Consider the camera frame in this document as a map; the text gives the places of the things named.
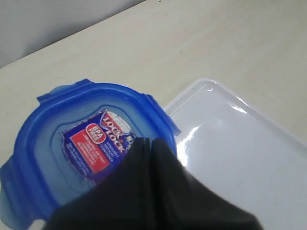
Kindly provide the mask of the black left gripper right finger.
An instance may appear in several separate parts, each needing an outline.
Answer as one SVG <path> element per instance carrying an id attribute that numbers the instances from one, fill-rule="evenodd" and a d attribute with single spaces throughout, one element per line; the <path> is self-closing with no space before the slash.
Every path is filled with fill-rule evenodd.
<path id="1" fill-rule="evenodd" d="M 167 143 L 152 142 L 151 174 L 159 230 L 261 230 L 258 219 L 192 176 Z"/>

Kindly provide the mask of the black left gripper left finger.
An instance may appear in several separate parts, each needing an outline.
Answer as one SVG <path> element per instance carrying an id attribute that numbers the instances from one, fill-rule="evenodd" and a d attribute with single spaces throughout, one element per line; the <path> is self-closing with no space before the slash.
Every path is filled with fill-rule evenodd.
<path id="1" fill-rule="evenodd" d="M 154 230 L 150 141 L 137 138 L 124 160 L 91 191 L 54 211 L 49 230 Z"/>

